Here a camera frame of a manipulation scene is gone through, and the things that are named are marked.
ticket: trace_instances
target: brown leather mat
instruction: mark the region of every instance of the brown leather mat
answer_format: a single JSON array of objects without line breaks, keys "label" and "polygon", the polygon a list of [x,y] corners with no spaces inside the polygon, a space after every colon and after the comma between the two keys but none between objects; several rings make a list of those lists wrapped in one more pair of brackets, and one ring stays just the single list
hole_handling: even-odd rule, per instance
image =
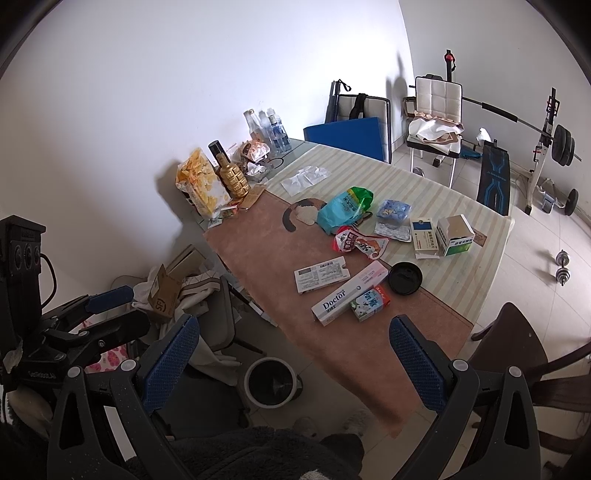
[{"label": "brown leather mat", "polygon": [[[287,207],[264,192],[247,212],[207,230],[205,238],[287,338],[354,393],[396,436],[420,401],[390,347],[392,317],[408,315],[450,358],[458,354],[472,325],[422,288],[402,297],[386,286],[392,301],[383,311],[359,323],[348,310],[322,326],[310,309],[339,284],[298,295],[293,272],[340,254],[331,248],[333,237],[318,225],[308,226],[292,215],[296,230],[288,232],[282,223]],[[344,256],[351,276],[370,263],[360,251]]]}]

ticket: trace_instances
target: striped tablecloth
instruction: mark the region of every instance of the striped tablecloth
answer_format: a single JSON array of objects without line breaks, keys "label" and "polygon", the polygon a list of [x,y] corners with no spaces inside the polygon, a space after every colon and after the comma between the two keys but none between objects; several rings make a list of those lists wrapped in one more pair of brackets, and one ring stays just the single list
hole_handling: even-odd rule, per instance
[{"label": "striped tablecloth", "polygon": [[[281,181],[308,165],[324,167],[331,175],[291,197]],[[411,217],[430,217],[436,223],[439,218],[463,213],[472,228],[486,235],[484,247],[473,244],[468,252],[438,260],[417,260],[412,243],[395,240],[388,244],[382,256],[389,265],[400,261],[416,263],[423,272],[423,288],[475,324],[501,263],[513,220],[432,180],[324,145],[317,145],[279,172],[269,181],[267,189],[288,203],[304,198],[328,202],[353,186],[374,193],[371,207],[374,214],[383,200],[401,200],[412,205]],[[372,233],[374,227],[375,215],[366,220],[360,230]]]}]

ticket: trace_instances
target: gold bottle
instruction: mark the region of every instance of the gold bottle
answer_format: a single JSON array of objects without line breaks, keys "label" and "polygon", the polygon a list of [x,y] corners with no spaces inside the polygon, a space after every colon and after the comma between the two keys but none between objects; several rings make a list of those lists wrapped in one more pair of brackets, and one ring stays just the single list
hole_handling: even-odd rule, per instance
[{"label": "gold bottle", "polygon": [[237,199],[245,197],[251,188],[240,167],[230,161],[222,144],[218,140],[209,144],[209,150],[220,164],[217,174],[222,178],[230,195]]}]

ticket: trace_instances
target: water bottle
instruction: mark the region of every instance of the water bottle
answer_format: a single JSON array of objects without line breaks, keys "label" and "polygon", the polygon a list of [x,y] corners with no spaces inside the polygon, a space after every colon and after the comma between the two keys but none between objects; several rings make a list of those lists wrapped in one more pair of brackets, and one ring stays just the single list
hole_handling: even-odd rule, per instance
[{"label": "water bottle", "polygon": [[285,133],[281,118],[279,118],[279,115],[272,108],[267,110],[267,115],[271,123],[270,137],[273,147],[279,152],[289,152],[291,150],[290,139],[287,133]]}]

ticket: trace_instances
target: blue board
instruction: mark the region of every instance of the blue board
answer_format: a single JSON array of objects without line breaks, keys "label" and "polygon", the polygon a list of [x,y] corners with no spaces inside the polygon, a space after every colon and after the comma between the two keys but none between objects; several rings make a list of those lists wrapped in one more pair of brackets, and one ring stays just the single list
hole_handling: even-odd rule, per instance
[{"label": "blue board", "polygon": [[384,161],[379,121],[375,116],[306,127],[304,140]]}]

